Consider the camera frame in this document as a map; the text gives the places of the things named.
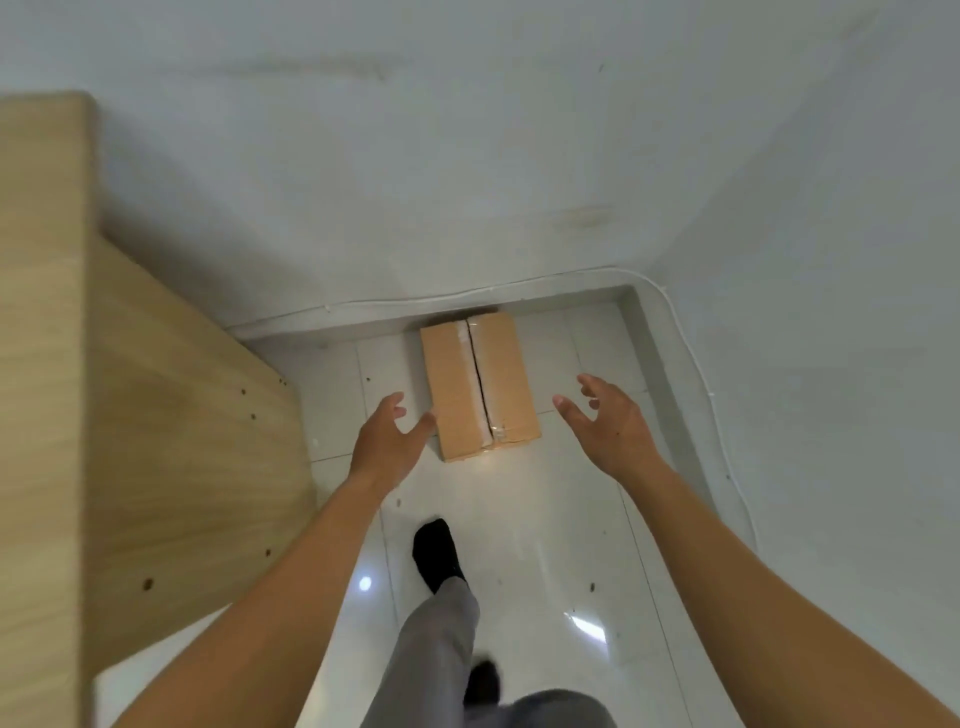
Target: person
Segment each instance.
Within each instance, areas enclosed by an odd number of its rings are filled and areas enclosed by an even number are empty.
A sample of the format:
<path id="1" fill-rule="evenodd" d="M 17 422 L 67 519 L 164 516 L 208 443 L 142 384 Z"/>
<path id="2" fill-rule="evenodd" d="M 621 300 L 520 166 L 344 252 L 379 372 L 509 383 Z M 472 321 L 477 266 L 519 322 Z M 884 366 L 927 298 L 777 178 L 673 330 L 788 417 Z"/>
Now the person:
<path id="1" fill-rule="evenodd" d="M 554 403 L 587 457 L 623 487 L 646 520 L 748 728 L 960 728 L 960 719 L 935 697 L 765 567 L 660 457 L 633 401 L 601 378 L 578 378 L 597 417 L 563 397 Z M 405 414 L 402 397 L 385 398 L 361 427 L 347 480 L 314 521 L 139 695 L 119 728 L 297 722 L 367 529 L 436 427 L 427 413 L 401 433 L 394 419 Z M 465 707 L 477 602 L 443 521 L 422 527 L 413 551 L 434 595 L 400 630 L 363 728 L 613 726 L 597 701 L 571 692 Z M 495 683 L 489 670 L 487 677 Z M 492 687 L 488 697 L 495 697 Z"/>

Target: hand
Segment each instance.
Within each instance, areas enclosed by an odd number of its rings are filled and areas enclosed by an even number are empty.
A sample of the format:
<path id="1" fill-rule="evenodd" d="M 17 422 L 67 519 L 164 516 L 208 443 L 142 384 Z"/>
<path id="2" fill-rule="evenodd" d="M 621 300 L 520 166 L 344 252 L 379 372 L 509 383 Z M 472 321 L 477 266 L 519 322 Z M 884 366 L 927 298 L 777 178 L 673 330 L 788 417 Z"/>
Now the hand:
<path id="1" fill-rule="evenodd" d="M 380 500 L 410 474 L 426 441 L 437 431 L 437 419 L 427 412 L 408 433 L 400 432 L 394 420 L 407 413 L 406 407 L 399 406 L 402 400 L 402 392 L 384 397 L 353 446 L 349 477 L 367 483 Z"/>
<path id="2" fill-rule="evenodd" d="M 561 395 L 554 395 L 553 403 L 597 468 L 626 486 L 629 480 L 666 467 L 636 402 L 599 376 L 579 375 L 577 381 L 590 397 L 590 409 L 597 410 L 596 420 Z"/>

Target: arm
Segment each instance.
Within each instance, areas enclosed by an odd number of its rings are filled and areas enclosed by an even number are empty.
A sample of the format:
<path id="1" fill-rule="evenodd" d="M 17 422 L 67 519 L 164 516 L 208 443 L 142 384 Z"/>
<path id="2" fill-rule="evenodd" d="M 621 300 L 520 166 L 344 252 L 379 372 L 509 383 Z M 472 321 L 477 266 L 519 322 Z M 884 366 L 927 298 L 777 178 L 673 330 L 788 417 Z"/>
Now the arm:
<path id="1" fill-rule="evenodd" d="M 617 387 L 580 375 L 588 418 L 554 402 L 584 452 L 650 527 L 707 654 L 747 726 L 949 726 L 960 719 L 767 569 L 657 453 Z"/>
<path id="2" fill-rule="evenodd" d="M 436 424 L 408 434 L 401 393 L 360 430 L 347 480 L 283 557 L 147 686 L 117 728 L 273 728 L 297 722 L 320 669 L 367 529 L 416 465 Z"/>

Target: white cable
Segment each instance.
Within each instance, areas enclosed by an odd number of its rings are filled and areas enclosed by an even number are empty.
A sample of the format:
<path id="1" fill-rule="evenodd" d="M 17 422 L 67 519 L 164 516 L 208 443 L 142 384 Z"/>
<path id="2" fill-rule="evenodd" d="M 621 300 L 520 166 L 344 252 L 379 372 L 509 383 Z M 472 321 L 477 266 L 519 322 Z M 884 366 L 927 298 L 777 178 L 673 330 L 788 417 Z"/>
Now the white cable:
<path id="1" fill-rule="evenodd" d="M 759 534 L 756 531 L 756 521 L 754 520 L 754 514 L 750 510 L 750 505 L 747 503 L 747 499 L 743 495 L 743 489 L 740 487 L 740 482 L 736 479 L 736 475 L 733 474 L 733 468 L 731 467 L 731 463 L 730 463 L 730 455 L 727 453 L 727 444 L 724 441 L 724 437 L 723 437 L 723 429 L 720 426 L 720 417 L 719 415 L 717 415 L 717 408 L 716 408 L 716 404 L 714 403 L 713 392 L 710 389 L 709 383 L 707 382 L 707 376 L 704 374 L 703 367 L 700 366 L 700 360 L 697 358 L 697 355 L 693 352 L 693 347 L 690 346 L 690 342 L 686 338 L 686 334 L 684 333 L 684 328 L 680 325 L 680 317 L 677 315 L 677 309 L 674 307 L 673 302 L 670 300 L 670 297 L 667 296 L 666 290 L 662 286 L 660 286 L 658 283 L 656 283 L 654 280 L 644 276 L 642 273 L 638 273 L 637 271 L 632 271 L 629 268 L 619 268 L 617 266 L 612 266 L 612 265 L 602 265 L 602 266 L 597 266 L 595 268 L 581 268 L 580 270 L 566 271 L 565 273 L 554 273 L 547 276 L 536 276 L 535 278 L 529 278 L 524 280 L 512 280 L 508 283 L 498 283 L 496 285 L 485 285 L 479 288 L 469 288 L 467 290 L 456 291 L 454 293 L 444 293 L 438 296 L 423 296 L 421 298 L 413 297 L 413 298 L 401 298 L 401 299 L 365 299 L 365 300 L 359 300 L 359 301 L 341 301 L 337 303 L 326 303 L 323 306 L 315 306 L 314 308 L 322 307 L 326 309 L 327 313 L 329 313 L 333 308 L 346 308 L 347 306 L 356 306 L 356 305 L 373 306 L 373 305 L 403 305 L 403 304 L 409 304 L 409 303 L 442 303 L 445 301 L 456 301 L 457 299 L 462 299 L 467 296 L 475 296 L 476 294 L 479 294 L 479 293 L 490 293 L 492 291 L 501 290 L 503 288 L 511 288 L 517 285 L 526 285 L 528 283 L 535 283 L 540 280 L 569 278 L 570 276 L 575 276 L 581 273 L 601 273 L 604 271 L 610 271 L 612 273 L 624 273 L 633 278 L 643 280 L 648 284 L 650 284 L 651 286 L 653 286 L 654 289 L 661 296 L 663 296 L 663 300 L 666 301 L 666 304 L 670 309 L 670 315 L 673 317 L 673 324 L 675 327 L 677 327 L 677 332 L 680 334 L 681 341 L 684 342 L 684 346 L 686 347 L 686 352 L 690 354 L 690 359 L 691 361 L 693 361 L 693 366 L 697 370 L 697 375 L 700 377 L 700 381 L 703 382 L 704 390 L 707 392 L 707 400 L 710 403 L 710 415 L 713 418 L 713 426 L 717 431 L 717 442 L 720 444 L 720 452 L 723 455 L 724 466 L 727 469 L 727 476 L 730 478 L 731 483 L 733 483 L 733 487 L 736 489 L 736 494 L 740 497 L 740 502 L 743 504 L 744 513 L 747 514 L 747 521 L 750 524 L 750 530 L 754 535 L 755 551 L 759 553 L 760 540 L 759 540 Z M 295 311 L 292 314 L 283 314 L 282 316 L 273 316 L 270 318 L 271 319 L 285 318 L 287 316 L 297 315 L 299 313 L 303 313 L 303 311 Z"/>

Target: wooden cabinet side panel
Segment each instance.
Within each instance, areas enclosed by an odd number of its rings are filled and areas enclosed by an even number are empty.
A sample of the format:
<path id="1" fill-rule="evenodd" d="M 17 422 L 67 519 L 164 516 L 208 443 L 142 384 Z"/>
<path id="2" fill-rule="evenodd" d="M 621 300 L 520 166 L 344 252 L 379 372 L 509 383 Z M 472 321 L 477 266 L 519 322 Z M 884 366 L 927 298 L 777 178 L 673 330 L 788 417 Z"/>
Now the wooden cabinet side panel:
<path id="1" fill-rule="evenodd" d="M 92 108 L 0 99 L 0 725 L 83 725 Z"/>
<path id="2" fill-rule="evenodd" d="M 94 256 L 90 668 L 246 591 L 315 512 L 294 388 L 107 241 Z"/>

